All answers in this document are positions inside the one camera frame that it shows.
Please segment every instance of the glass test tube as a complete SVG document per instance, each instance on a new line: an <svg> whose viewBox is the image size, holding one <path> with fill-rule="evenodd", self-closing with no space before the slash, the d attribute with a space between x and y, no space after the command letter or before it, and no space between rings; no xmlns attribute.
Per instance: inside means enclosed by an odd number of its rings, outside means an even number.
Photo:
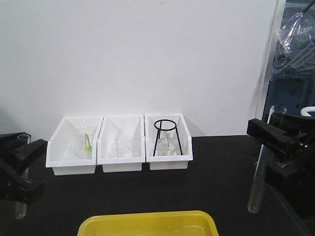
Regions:
<svg viewBox="0 0 315 236"><path fill-rule="evenodd" d="M280 114L285 114L286 111L287 109L285 106L282 106L282 105L271 106L267 123L269 123L272 113L276 112ZM261 145L259 159L256 166L254 179L252 181L252 188L251 188L251 193L250 193L248 206L247 206L248 211L251 213L257 213L259 211L261 201L262 201L264 191L265 191L266 171L267 171L268 163L272 159L272 157L273 157L273 153L264 145Z"/></svg>
<svg viewBox="0 0 315 236"><path fill-rule="evenodd" d="M23 145L27 145L31 142L31 136L29 134L20 134L18 139L22 141ZM28 178L29 169L27 168L23 174L23 178ZM23 219L26 215L26 204L21 202L15 202L15 218Z"/></svg>

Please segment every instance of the white storage bin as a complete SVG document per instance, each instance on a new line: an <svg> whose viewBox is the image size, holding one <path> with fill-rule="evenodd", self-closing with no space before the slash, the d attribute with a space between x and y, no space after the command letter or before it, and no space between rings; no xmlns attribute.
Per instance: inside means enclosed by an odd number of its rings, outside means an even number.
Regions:
<svg viewBox="0 0 315 236"><path fill-rule="evenodd" d="M140 171L144 162L143 116L105 117L97 141L97 164L103 171Z"/></svg>
<svg viewBox="0 0 315 236"><path fill-rule="evenodd" d="M155 143L158 130L154 123L157 120L169 119L177 124L178 135L182 148L181 155L178 144L176 130L163 132L161 131L160 139L158 139L157 150L154 155ZM171 129L174 124L163 121L163 129ZM188 161L192 161L192 145L191 136L182 114L175 115L146 115L145 116L145 134L146 134L146 161L150 163L150 170L170 170L170 169L187 169Z"/></svg>
<svg viewBox="0 0 315 236"><path fill-rule="evenodd" d="M57 176L93 174L102 121L103 117L64 117L48 141L46 167Z"/></svg>

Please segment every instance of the black countertop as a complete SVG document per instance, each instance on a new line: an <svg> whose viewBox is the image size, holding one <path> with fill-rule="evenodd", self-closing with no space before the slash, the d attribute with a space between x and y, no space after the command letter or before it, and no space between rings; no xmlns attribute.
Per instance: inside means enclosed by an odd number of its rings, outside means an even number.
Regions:
<svg viewBox="0 0 315 236"><path fill-rule="evenodd" d="M30 167L30 179L44 180L46 192L15 219L14 203L0 201L1 236L76 236L93 215L202 210L220 236L302 236L305 226L281 195L266 188L261 210L247 211L260 145L249 136L192 139L187 170L54 176L45 159Z"/></svg>

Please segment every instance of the clear plastic bag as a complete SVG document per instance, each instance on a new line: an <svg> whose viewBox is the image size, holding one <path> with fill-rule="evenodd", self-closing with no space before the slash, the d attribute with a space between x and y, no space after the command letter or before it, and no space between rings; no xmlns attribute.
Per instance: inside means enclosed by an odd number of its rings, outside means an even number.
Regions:
<svg viewBox="0 0 315 236"><path fill-rule="evenodd" d="M279 47L271 80L307 79L315 71L315 11L305 9L292 8L291 17L278 31Z"/></svg>

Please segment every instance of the black clamp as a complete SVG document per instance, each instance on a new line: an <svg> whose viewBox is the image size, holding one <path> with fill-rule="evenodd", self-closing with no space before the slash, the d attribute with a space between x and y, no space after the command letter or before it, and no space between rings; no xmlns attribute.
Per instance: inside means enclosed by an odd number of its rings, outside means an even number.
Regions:
<svg viewBox="0 0 315 236"><path fill-rule="evenodd" d="M44 182L21 175L36 159L46 154L47 142L39 139L23 145L17 137L26 133L0 135L0 199L34 203L44 192Z"/></svg>
<svg viewBox="0 0 315 236"><path fill-rule="evenodd" d="M314 117L273 113L269 124L249 120L247 134L274 154L268 164L267 183L281 190L293 188L295 183L314 184Z"/></svg>

